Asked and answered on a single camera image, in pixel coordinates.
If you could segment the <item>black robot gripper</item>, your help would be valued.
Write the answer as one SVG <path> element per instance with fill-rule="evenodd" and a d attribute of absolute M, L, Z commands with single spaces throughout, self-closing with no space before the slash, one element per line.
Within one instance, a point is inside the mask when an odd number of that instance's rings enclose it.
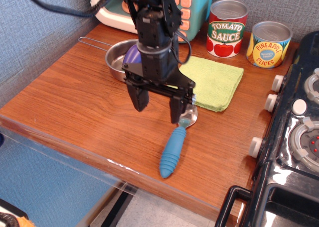
<path fill-rule="evenodd" d="M 195 82 L 181 73 L 178 42 L 169 40 L 151 47 L 137 41 L 141 63 L 123 63 L 125 83 L 134 108 L 141 112 L 149 103 L 149 92 L 170 98 L 171 123 L 178 123 L 185 105 L 195 102 Z"/>

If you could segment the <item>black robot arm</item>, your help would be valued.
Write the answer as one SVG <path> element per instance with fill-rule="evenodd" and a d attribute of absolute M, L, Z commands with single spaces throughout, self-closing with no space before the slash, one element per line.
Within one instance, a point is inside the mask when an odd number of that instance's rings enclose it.
<path fill-rule="evenodd" d="M 92 6 L 102 9 L 110 0 L 97 0 Z M 175 0 L 124 0 L 138 34 L 140 63 L 125 62 L 125 82 L 136 110 L 149 103 L 149 92 L 170 98 L 170 118 L 177 123 L 187 104 L 193 102 L 195 82 L 183 75 L 179 65 L 178 38 L 181 11 Z"/>

